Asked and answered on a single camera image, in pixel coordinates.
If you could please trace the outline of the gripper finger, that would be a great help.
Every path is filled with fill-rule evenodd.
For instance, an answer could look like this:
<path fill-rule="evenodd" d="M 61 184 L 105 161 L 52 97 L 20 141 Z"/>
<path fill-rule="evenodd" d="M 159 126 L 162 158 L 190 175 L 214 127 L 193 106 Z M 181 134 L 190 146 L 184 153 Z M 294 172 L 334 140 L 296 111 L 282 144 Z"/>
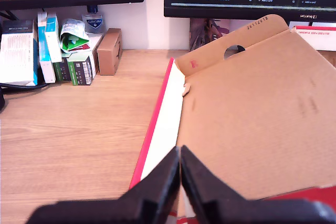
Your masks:
<path fill-rule="evenodd" d="M 217 178 L 185 145 L 181 147 L 182 185 L 199 223 L 252 223 L 247 200 Z"/>
<path fill-rule="evenodd" d="M 180 188 L 177 147 L 117 200 L 115 223 L 165 223 Z"/>

